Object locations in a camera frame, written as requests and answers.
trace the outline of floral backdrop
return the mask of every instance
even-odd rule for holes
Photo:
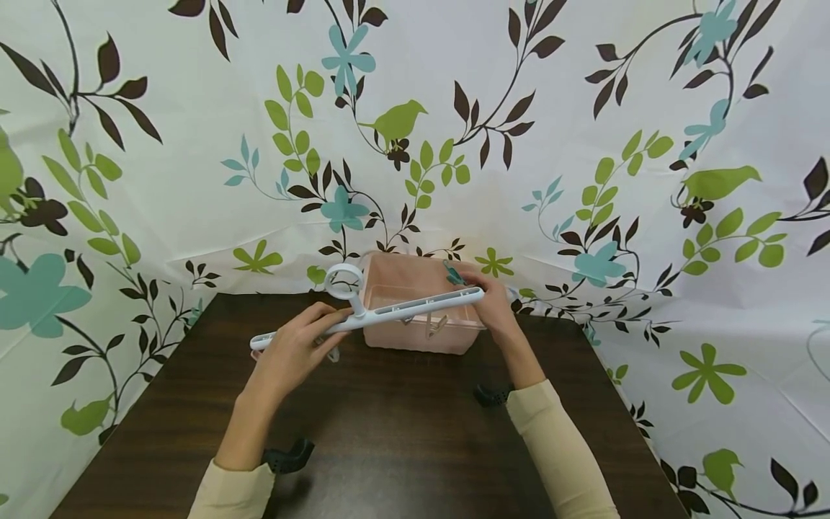
[[[830,5],[2,12],[0,517],[49,516],[215,291],[374,250],[579,323],[691,515],[830,517]]]

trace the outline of person's right hand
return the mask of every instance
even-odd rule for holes
[[[497,336],[507,336],[517,331],[521,333],[513,310],[510,308],[510,301],[507,300],[507,289],[504,285],[478,272],[459,272],[459,274],[468,284],[478,285],[484,289],[484,298],[473,303],[473,308],[476,309],[481,323],[490,332]]]

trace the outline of translucent box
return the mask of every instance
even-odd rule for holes
[[[459,272],[477,272],[469,263],[449,264]],[[371,252],[364,258],[364,280],[360,299],[370,310],[461,289],[447,280],[441,259],[386,252]],[[366,326],[364,338],[373,348],[464,355],[484,328],[476,310],[466,305],[415,316],[409,322]]]

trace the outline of wooden table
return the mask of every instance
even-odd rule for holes
[[[247,342],[317,298],[217,296],[53,519],[184,519],[251,372]],[[686,517],[580,329],[519,319],[621,516]],[[461,357],[372,349],[358,332],[340,349],[276,416],[270,447],[306,437],[316,449],[304,469],[277,477],[265,517],[554,516],[504,407],[472,397],[480,382],[508,382],[488,333]]]

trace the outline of teal flower print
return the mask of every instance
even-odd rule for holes
[[[61,286],[66,264],[57,254],[39,256],[29,272],[0,256],[0,330],[16,330],[26,324],[44,339],[63,335],[57,314],[81,308],[92,295],[78,286]]]
[[[337,56],[324,57],[323,66],[327,70],[337,69],[337,76],[334,79],[334,92],[337,95],[343,93],[343,86],[346,80],[349,80],[349,92],[354,95],[358,91],[357,81],[354,79],[354,71],[352,66],[363,72],[374,71],[374,58],[369,54],[354,54],[358,45],[369,32],[369,27],[361,25],[355,29],[352,39],[349,40],[349,45],[343,47],[343,33],[340,29],[333,25],[329,29],[329,40]]]
[[[729,109],[729,100],[721,99],[716,102],[712,109],[709,110],[709,124],[708,125],[691,125],[684,130],[686,135],[690,137],[698,135],[697,139],[692,140],[683,151],[680,152],[680,160],[686,160],[694,153],[700,150],[704,144],[709,142],[709,139],[718,135],[726,127],[726,111]]]
[[[199,302],[196,303],[196,306],[190,309],[190,315],[185,320],[188,323],[188,326],[193,328],[193,325],[196,324],[196,321],[199,320],[199,317],[202,316],[202,298],[199,297]]]
[[[369,214],[369,208],[359,203],[352,203],[346,188],[337,186],[337,190],[334,191],[334,202],[324,203],[320,207],[320,212],[330,220],[331,230],[339,233],[344,225],[355,231],[362,231],[363,222],[359,218]]]
[[[688,65],[691,63],[691,58],[695,58],[697,68],[701,68],[715,49],[715,44],[732,36],[732,33],[738,28],[738,22],[729,19],[734,7],[735,0],[730,0],[721,5],[719,11],[716,9],[703,13],[700,24],[701,35],[692,44],[683,65]]]
[[[625,266],[611,261],[617,251],[617,242],[608,242],[596,254],[583,252],[576,257],[574,265],[578,272],[574,272],[572,279],[581,282],[587,279],[594,286],[602,288],[606,285],[606,277],[620,277],[625,273]]]
[[[603,342],[600,339],[597,339],[597,331],[591,325],[586,325],[582,332],[585,334],[585,338],[588,339],[588,343],[591,346],[599,346]]]

